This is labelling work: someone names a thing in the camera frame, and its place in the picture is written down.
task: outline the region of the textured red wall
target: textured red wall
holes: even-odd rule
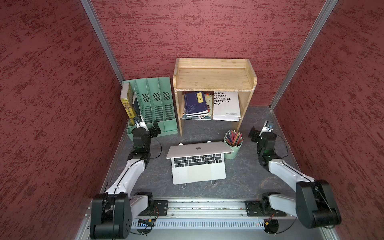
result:
[[[120,84],[79,0],[0,3],[0,239],[72,239],[121,137]]]
[[[250,104],[269,105],[325,0],[93,0],[126,79],[172,76],[176,58],[249,58]]]
[[[339,0],[275,108],[306,174],[327,180],[342,239],[384,238],[384,2]]]

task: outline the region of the pencil cup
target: pencil cup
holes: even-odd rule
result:
[[[232,151],[233,151],[233,152],[230,152],[230,153],[224,153],[224,157],[226,159],[234,159],[236,157],[237,153],[239,152],[241,145],[243,145],[243,142],[241,142],[239,146],[232,147],[232,146],[230,146],[227,143],[227,141],[225,139],[224,139],[224,143],[227,144],[227,146],[229,146],[232,149]]]

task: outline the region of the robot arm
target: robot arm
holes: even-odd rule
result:
[[[259,163],[286,182],[296,192],[296,197],[269,194],[268,207],[296,216],[307,228],[340,224],[341,215],[329,183],[301,173],[280,158],[275,153],[277,135],[272,133],[272,127],[273,123],[265,121],[263,129],[256,131],[253,127],[249,137],[257,143]]]
[[[97,194],[92,201],[91,239],[124,239],[128,236],[132,220],[140,213],[149,215],[153,211],[153,196],[150,192],[131,196],[132,189],[144,172],[151,158],[151,138],[161,133],[157,122],[148,129],[141,120],[134,118],[137,128],[133,129],[133,148],[127,165],[117,180],[105,193]]]

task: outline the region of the silver laptop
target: silver laptop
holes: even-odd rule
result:
[[[224,179],[226,152],[233,151],[224,142],[171,146],[173,184]]]

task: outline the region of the laptop trackpad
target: laptop trackpad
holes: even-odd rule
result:
[[[191,180],[191,182],[198,182],[198,181],[207,181],[211,180],[212,173],[210,166],[193,166],[188,167],[188,179]]]

